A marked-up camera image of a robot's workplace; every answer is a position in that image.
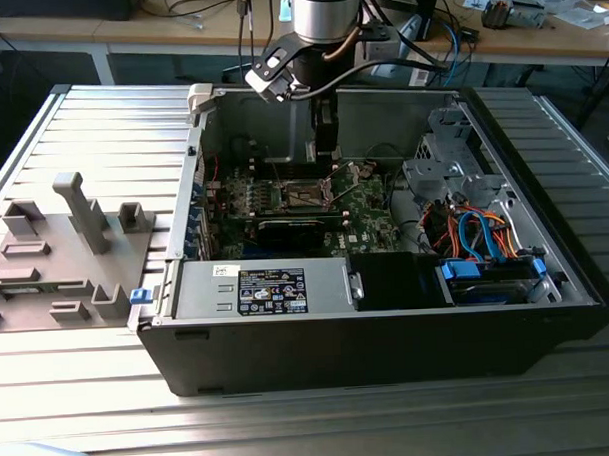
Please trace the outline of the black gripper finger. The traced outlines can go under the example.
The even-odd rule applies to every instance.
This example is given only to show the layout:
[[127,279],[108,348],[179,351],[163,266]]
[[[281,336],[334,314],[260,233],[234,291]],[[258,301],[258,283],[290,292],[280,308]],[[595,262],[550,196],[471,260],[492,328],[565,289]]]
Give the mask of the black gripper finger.
[[336,97],[319,97],[312,103],[314,142],[318,158],[330,157],[337,149],[339,114]]

